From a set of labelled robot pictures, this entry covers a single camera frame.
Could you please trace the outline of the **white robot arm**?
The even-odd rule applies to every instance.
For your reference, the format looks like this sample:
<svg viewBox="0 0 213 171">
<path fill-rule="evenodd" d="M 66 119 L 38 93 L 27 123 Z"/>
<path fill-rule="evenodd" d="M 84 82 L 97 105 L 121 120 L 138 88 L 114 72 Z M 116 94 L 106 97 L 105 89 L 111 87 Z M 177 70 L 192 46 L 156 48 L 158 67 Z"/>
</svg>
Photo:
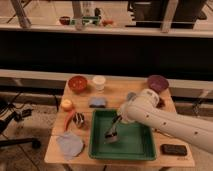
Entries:
<svg viewBox="0 0 213 171">
<path fill-rule="evenodd" d="M 159 100 L 155 91 L 143 89 L 125 101 L 118 114 L 126 123 L 142 123 L 213 154 L 213 122 L 158 109 Z"/>
</svg>

